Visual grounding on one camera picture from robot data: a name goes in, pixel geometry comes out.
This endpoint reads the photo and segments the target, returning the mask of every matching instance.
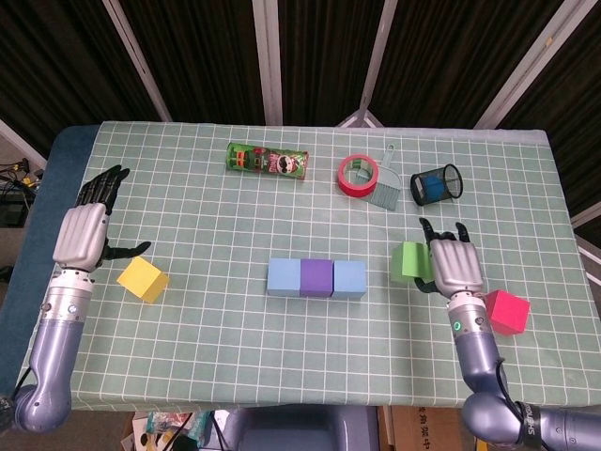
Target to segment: yellow cube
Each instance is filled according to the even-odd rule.
[[[146,303],[154,303],[169,283],[167,274],[135,257],[116,281]]]

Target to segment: dustpan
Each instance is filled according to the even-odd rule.
[[[398,196],[401,193],[401,178],[391,169],[393,155],[394,146],[390,144],[384,152],[384,159],[378,165],[379,176],[376,189],[365,198],[370,204],[391,211],[396,210]],[[366,169],[360,169],[355,176],[355,183],[364,184],[370,177]]]

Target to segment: mesh pen holder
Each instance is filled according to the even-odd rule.
[[[463,179],[453,164],[413,174],[411,194],[417,205],[423,206],[440,200],[457,199],[463,194]]]

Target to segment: red cube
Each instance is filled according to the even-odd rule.
[[[499,289],[486,295],[486,312],[495,332],[521,334],[526,329],[530,303]]]

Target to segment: purple cube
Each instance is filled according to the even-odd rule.
[[[300,295],[329,298],[334,291],[334,262],[303,258],[300,261]]]

